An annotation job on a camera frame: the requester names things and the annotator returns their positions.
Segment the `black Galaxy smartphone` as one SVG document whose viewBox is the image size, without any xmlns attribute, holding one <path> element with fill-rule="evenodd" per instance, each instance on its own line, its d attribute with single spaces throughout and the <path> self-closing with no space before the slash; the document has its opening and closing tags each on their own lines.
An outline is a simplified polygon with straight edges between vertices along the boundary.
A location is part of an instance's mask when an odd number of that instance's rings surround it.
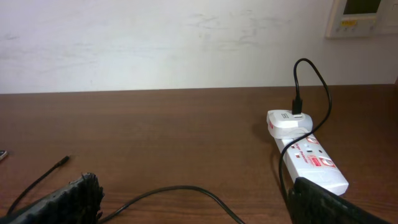
<svg viewBox="0 0 398 224">
<path fill-rule="evenodd" d="M 3 160 L 8 155 L 7 151 L 0 151 L 0 161 Z"/>
</svg>

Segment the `white wall control panel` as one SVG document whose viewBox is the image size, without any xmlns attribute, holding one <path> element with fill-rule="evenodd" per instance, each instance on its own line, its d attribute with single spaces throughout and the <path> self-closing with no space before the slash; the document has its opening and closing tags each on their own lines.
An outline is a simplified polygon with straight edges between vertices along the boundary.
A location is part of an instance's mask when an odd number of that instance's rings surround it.
<svg viewBox="0 0 398 224">
<path fill-rule="evenodd" d="M 325 30 L 328 39 L 397 34 L 397 0 L 334 0 Z"/>
</svg>

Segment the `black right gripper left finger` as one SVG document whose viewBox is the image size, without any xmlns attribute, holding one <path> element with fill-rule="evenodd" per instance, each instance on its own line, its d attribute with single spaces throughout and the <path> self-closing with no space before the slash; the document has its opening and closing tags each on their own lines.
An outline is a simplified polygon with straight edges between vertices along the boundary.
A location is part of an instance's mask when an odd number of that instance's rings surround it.
<svg viewBox="0 0 398 224">
<path fill-rule="evenodd" d="M 92 224 L 101 213 L 103 188 L 93 173 L 1 218 L 1 224 Z"/>
</svg>

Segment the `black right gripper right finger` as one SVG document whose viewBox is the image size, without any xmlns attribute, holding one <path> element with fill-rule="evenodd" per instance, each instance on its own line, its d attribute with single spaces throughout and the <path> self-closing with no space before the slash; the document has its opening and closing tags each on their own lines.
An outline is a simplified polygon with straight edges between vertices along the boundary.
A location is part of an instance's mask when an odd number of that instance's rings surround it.
<svg viewBox="0 0 398 224">
<path fill-rule="evenodd" d="M 304 177 L 296 178 L 294 186 L 289 190 L 287 205 L 293 223 L 383 224 L 386 222 Z"/>
</svg>

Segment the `white power strip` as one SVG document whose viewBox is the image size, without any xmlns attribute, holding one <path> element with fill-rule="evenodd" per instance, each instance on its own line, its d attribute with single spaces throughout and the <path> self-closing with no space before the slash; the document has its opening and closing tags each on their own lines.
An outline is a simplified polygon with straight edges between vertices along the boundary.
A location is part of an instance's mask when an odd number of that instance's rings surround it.
<svg viewBox="0 0 398 224">
<path fill-rule="evenodd" d="M 348 189 L 348 181 L 314 135 L 291 145 L 284 162 L 292 180 L 304 177 L 336 195 Z"/>
</svg>

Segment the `white USB charger plug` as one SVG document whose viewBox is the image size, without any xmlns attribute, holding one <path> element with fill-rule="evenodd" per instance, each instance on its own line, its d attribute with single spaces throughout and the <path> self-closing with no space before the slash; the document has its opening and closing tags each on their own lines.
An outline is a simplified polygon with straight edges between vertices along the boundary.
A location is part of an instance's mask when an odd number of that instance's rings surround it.
<svg viewBox="0 0 398 224">
<path fill-rule="evenodd" d="M 293 139 L 309 133 L 313 128 L 312 118 L 305 114 L 292 114 L 289 110 L 267 112 L 268 131 L 276 139 Z"/>
</svg>

